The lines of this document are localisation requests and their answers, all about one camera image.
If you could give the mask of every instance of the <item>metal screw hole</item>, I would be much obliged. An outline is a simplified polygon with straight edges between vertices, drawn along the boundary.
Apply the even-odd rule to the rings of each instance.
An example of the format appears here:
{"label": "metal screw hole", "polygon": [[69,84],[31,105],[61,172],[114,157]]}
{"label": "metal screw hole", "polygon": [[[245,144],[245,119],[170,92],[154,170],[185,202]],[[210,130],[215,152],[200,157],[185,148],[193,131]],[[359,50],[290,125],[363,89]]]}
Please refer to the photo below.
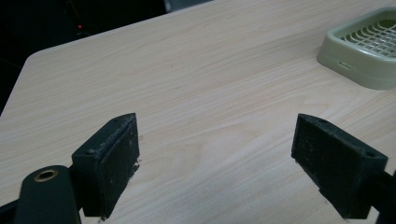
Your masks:
{"label": "metal screw hole", "polygon": [[375,154],[373,152],[366,152],[366,155],[368,157],[375,157]]}
{"label": "metal screw hole", "polygon": [[35,182],[45,182],[51,180],[58,174],[57,170],[46,170],[35,176]]}
{"label": "metal screw hole", "polygon": [[92,155],[94,153],[95,153],[95,150],[93,150],[92,148],[85,151],[85,155]]}

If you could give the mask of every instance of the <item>plastic dish rack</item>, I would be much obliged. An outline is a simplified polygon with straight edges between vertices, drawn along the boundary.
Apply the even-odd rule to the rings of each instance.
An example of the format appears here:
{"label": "plastic dish rack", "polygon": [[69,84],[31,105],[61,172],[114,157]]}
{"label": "plastic dish rack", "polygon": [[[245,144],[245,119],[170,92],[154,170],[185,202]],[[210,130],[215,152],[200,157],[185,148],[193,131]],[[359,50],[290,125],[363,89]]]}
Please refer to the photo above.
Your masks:
{"label": "plastic dish rack", "polygon": [[318,62],[375,89],[396,86],[396,7],[379,9],[327,32]]}

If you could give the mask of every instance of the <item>light wood grain surface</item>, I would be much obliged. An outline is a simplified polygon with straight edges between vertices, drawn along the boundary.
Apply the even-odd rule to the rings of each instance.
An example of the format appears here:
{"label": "light wood grain surface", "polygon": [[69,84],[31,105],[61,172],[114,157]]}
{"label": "light wood grain surface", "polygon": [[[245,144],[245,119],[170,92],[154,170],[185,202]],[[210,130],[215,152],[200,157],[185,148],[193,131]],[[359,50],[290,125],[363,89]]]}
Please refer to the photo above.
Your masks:
{"label": "light wood grain surface", "polygon": [[374,208],[341,219],[290,149],[306,113],[396,169],[396,90],[363,88],[316,61],[327,30],[389,6],[215,0],[36,53],[0,118],[0,204],[135,112],[141,166],[106,223],[374,223]]}

